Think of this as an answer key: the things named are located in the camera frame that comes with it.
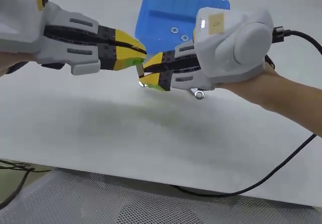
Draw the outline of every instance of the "white tabletop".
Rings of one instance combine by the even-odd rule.
[[[134,34],[141,0],[51,0]],[[322,0],[230,0],[266,7],[276,26],[322,42]],[[277,71],[322,88],[322,58],[296,37],[269,53]],[[310,132],[225,90],[197,101],[140,88],[135,68],[75,77],[35,63],[0,79],[0,158],[234,192],[282,162]],[[317,138],[249,196],[322,206]]]

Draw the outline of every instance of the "black cable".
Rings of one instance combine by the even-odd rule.
[[[304,34],[302,32],[299,31],[295,31],[295,30],[285,30],[284,33],[285,37],[290,36],[290,35],[294,35],[294,36],[298,36],[301,37],[305,40],[307,40],[308,42],[310,42],[312,45],[314,45],[314,47],[320,52],[320,54],[322,55],[322,46],[315,40],[313,39],[311,36]]]
[[[290,36],[290,35],[298,36],[298,37],[301,37],[301,38],[307,40],[322,55],[322,46],[315,39],[313,39],[311,36],[309,36],[309,35],[307,35],[305,33],[299,32],[299,31],[284,30],[283,27],[274,28],[272,43],[283,42],[284,37],[287,37],[287,36]],[[267,61],[269,64],[273,63],[272,60],[267,55],[265,56],[265,61]],[[316,137],[316,134],[312,134],[304,143],[301,144],[300,147],[298,147],[289,157],[286,158],[286,160],[284,160],[280,165],[278,165],[275,169],[273,169],[267,176],[265,176],[262,180],[260,180],[256,184],[254,184],[254,185],[252,185],[252,186],[250,186],[248,188],[245,188],[243,190],[236,191],[236,192],[233,192],[233,193],[225,193],[225,194],[199,194],[199,193],[195,193],[195,192],[186,190],[186,189],[184,189],[184,188],[182,188],[180,186],[177,186],[177,185],[172,185],[172,186],[175,187],[176,189],[178,189],[179,191],[183,192],[183,193],[194,195],[194,196],[199,196],[199,197],[224,198],[224,197],[231,197],[231,196],[236,196],[236,195],[243,194],[243,193],[245,193],[247,191],[250,191],[250,190],[260,186],[265,181],[267,181],[269,178],[271,178],[277,171],[279,171],[292,158],[294,158],[305,146],[307,146],[315,137]]]
[[[5,160],[0,160],[0,163],[11,166],[11,167],[0,166],[0,170],[26,171],[24,177],[22,178],[22,180],[21,180],[20,184],[18,185],[18,187],[16,188],[16,190],[6,200],[4,200],[2,203],[0,203],[0,210],[2,210],[7,205],[9,205],[17,197],[17,195],[20,193],[20,191],[21,191],[22,187],[24,186],[26,179],[30,173],[44,173],[44,172],[51,171],[51,170],[37,171],[34,168],[28,169],[28,168],[26,168],[26,166],[30,166],[30,165],[26,164],[26,163],[13,163],[13,162],[5,161]]]
[[[28,175],[30,174],[30,172],[32,172],[35,169],[29,169],[24,177],[22,178],[20,184],[18,185],[18,187],[16,188],[16,190],[7,198],[5,199],[2,203],[0,203],[0,210],[2,210],[3,208],[5,208],[7,205],[9,205],[19,194],[19,192],[21,191],[22,187],[24,186],[26,179],[28,177]]]
[[[307,146],[314,138],[316,137],[315,134],[312,134],[304,143],[301,144],[300,147],[298,147],[289,157],[287,157],[286,160],[284,160],[279,166],[277,166],[275,169],[273,169],[267,176],[265,176],[262,180],[260,180],[259,182],[257,182],[256,184],[245,188],[244,190],[240,190],[240,191],[236,191],[233,193],[226,193],[226,194],[198,194],[198,193],[194,193],[192,191],[183,189],[179,186],[173,185],[173,187],[175,187],[176,189],[187,193],[187,194],[191,194],[191,195],[195,195],[195,196],[200,196],[200,197],[215,197],[215,198],[224,198],[224,197],[231,197],[231,196],[235,196],[235,195],[240,195],[243,194],[247,191],[250,191],[258,186],[260,186],[261,184],[263,184],[265,181],[267,181],[269,178],[271,178],[277,171],[279,171],[283,166],[285,166],[292,158],[294,158],[305,146]]]

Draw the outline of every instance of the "metal ring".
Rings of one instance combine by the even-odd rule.
[[[147,87],[147,85],[146,84],[143,84],[141,81],[139,81],[139,86],[141,86],[141,87]]]
[[[188,35],[185,35],[185,34],[184,34],[184,35],[182,35],[182,36],[181,36],[181,40],[182,40],[182,41],[188,41],[188,40],[189,40]]]
[[[171,33],[178,34],[179,33],[179,29],[177,27],[172,27],[171,28]]]
[[[202,100],[205,98],[205,93],[201,90],[195,91],[194,95],[195,95],[195,98],[197,98],[198,100]]]

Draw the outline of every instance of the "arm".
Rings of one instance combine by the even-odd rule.
[[[271,67],[246,82],[224,84],[240,97],[287,117],[322,136],[322,90],[278,75]]]

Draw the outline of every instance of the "metal washer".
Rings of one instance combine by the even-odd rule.
[[[179,33],[179,29],[177,27],[172,27],[171,28],[171,33],[178,34]]]
[[[185,35],[185,34],[184,34],[184,35],[182,35],[182,36],[181,36],[181,40],[182,40],[182,41],[188,41],[188,40],[189,40],[188,35]]]
[[[201,90],[195,91],[194,95],[195,95],[195,98],[197,98],[198,100],[202,100],[205,98],[205,93]]]

